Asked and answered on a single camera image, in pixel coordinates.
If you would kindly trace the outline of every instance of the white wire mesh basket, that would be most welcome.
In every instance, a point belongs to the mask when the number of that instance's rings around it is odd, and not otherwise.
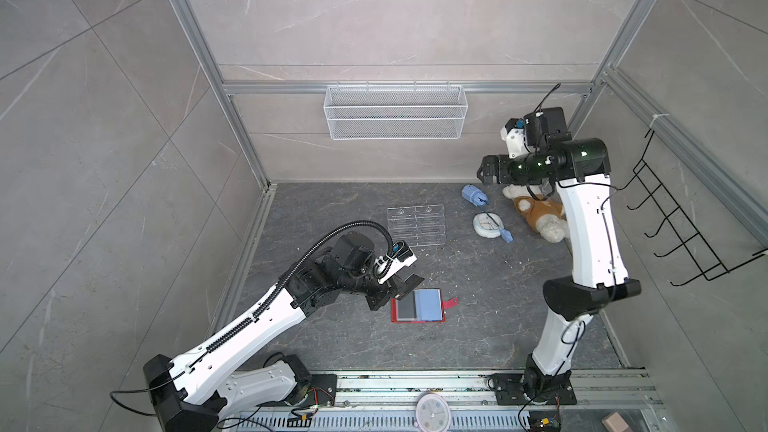
[[[467,115],[461,86],[330,86],[323,110],[331,139],[458,139]]]

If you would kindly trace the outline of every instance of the stuffed animal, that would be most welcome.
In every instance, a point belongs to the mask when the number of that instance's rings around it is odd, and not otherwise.
[[[531,186],[531,191],[539,198],[544,198],[538,186]],[[514,207],[525,217],[528,225],[542,235],[547,242],[560,242],[568,236],[568,223],[562,219],[563,206],[547,198],[534,200],[523,186],[506,186],[502,190],[504,197],[514,201]]]

